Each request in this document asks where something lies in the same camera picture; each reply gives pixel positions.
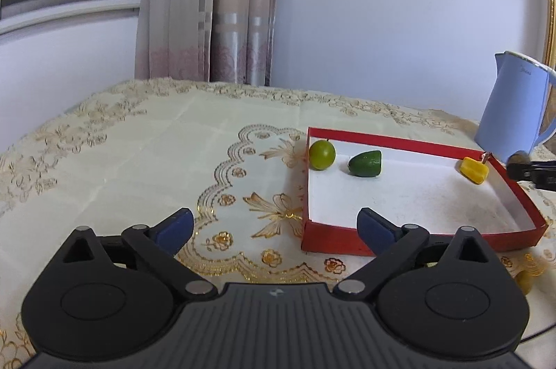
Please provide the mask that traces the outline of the small yellow pepper piece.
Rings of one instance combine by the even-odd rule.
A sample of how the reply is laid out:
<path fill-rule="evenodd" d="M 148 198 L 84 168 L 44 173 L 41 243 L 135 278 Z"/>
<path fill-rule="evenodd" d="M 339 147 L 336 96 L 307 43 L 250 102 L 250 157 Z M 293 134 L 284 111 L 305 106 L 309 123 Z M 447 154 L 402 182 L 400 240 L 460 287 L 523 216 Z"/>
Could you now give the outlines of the small yellow pepper piece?
<path fill-rule="evenodd" d="M 479 160 L 465 157 L 459 165 L 460 173 L 475 184 L 482 184 L 488 177 L 489 166 Z"/>

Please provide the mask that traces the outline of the green cucumber end piece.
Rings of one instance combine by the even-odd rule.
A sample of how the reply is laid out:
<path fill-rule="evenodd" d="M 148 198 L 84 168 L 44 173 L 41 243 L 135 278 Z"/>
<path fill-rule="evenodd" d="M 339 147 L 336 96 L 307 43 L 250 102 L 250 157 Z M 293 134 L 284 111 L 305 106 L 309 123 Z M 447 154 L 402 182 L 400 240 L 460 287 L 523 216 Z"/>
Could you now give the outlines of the green cucumber end piece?
<path fill-rule="evenodd" d="M 353 156 L 348 162 L 348 170 L 353 176 L 375 178 L 382 172 L 381 151 L 365 151 Z"/>

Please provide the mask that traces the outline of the small green lime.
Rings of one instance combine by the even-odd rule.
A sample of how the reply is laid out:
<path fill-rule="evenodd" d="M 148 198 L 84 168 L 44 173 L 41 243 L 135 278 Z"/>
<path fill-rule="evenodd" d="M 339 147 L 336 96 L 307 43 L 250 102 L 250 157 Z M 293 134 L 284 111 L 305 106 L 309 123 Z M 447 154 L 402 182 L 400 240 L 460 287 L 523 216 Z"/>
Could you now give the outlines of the small green lime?
<path fill-rule="evenodd" d="M 335 147 L 329 140 L 318 140 L 310 146 L 308 155 L 313 169 L 326 170 L 335 162 Z"/>

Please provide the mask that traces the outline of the sugarcane piece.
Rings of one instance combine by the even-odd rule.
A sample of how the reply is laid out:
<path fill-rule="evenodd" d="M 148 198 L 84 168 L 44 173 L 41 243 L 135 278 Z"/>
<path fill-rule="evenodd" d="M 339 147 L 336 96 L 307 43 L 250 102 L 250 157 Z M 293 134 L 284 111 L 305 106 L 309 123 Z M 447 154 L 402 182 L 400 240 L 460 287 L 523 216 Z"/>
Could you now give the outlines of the sugarcane piece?
<path fill-rule="evenodd" d="M 517 151 L 508 158 L 506 167 L 509 169 L 510 166 L 528 166 L 529 164 L 531 164 L 529 154 L 525 151 Z"/>

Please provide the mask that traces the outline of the brown longan round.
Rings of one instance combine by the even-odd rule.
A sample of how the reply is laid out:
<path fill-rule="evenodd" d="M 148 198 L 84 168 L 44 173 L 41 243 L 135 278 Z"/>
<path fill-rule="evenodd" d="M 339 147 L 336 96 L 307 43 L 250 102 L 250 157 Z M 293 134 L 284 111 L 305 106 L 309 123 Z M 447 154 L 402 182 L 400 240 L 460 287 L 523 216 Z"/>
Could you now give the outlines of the brown longan round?
<path fill-rule="evenodd" d="M 524 296 L 527 296 L 527 294 L 532 291 L 533 277 L 528 271 L 523 270 L 519 272 L 515 276 L 515 282 Z"/>

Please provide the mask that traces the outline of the blue electric kettle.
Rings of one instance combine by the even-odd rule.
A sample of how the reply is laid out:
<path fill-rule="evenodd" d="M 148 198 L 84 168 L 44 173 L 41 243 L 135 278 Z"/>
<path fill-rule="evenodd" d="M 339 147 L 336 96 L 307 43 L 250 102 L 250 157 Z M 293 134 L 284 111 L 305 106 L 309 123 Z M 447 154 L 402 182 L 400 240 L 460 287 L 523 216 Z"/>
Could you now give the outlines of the blue electric kettle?
<path fill-rule="evenodd" d="M 495 55 L 497 80 L 486 103 L 475 142 L 502 163 L 555 135 L 555 123 L 541 129 L 555 70 L 515 51 Z"/>

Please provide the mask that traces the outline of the red shallow box tray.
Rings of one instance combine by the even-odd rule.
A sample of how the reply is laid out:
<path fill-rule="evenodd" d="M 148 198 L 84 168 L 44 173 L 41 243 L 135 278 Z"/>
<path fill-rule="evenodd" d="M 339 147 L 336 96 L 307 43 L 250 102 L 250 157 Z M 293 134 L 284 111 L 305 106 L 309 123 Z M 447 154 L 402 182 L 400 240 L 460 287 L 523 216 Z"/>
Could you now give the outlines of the red shallow box tray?
<path fill-rule="evenodd" d="M 368 256 L 356 232 L 357 215 L 370 208 L 401 226 L 415 223 L 432 234 L 452 235 L 470 225 L 496 251 L 535 246 L 548 228 L 528 193 L 489 159 L 482 184 L 462 176 L 458 165 L 482 152 L 384 135 L 311 128 L 307 142 L 329 140 L 332 167 L 307 171 L 301 248 L 308 252 Z M 375 178 L 349 173 L 349 160 L 365 151 L 381 151 L 382 172 Z"/>

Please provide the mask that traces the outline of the cream embroidered tablecloth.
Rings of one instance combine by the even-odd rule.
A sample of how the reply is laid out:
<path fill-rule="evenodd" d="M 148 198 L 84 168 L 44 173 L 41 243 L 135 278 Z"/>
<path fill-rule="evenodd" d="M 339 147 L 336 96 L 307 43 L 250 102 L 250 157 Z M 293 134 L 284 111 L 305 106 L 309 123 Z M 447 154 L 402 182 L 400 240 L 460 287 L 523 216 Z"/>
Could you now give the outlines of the cream embroidered tablecloth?
<path fill-rule="evenodd" d="M 187 207 L 178 258 L 215 284 L 331 283 L 362 260 L 301 251 L 311 127 L 470 148 L 476 126 L 416 110 L 278 88 L 129 81 L 44 123 L 1 154 L 1 364 L 34 350 L 21 321 L 30 286 L 77 226 L 99 235 Z"/>

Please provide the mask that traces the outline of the pink floral curtain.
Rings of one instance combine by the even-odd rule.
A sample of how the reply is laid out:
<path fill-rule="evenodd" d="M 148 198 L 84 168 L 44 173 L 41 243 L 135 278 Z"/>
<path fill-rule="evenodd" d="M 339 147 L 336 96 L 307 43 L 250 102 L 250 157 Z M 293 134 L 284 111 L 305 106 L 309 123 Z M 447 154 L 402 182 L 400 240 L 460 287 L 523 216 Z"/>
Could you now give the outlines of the pink floral curtain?
<path fill-rule="evenodd" d="M 270 83 L 276 0 L 141 0 L 139 79 Z"/>

